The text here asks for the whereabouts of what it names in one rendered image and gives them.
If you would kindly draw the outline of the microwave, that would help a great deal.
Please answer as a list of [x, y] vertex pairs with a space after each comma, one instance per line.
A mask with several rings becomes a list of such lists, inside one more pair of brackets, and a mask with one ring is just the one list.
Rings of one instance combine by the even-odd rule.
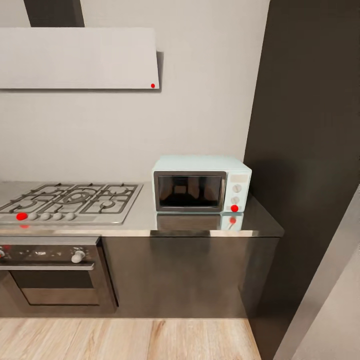
[[231, 154], [161, 154], [151, 170], [154, 210], [242, 213], [251, 175]]

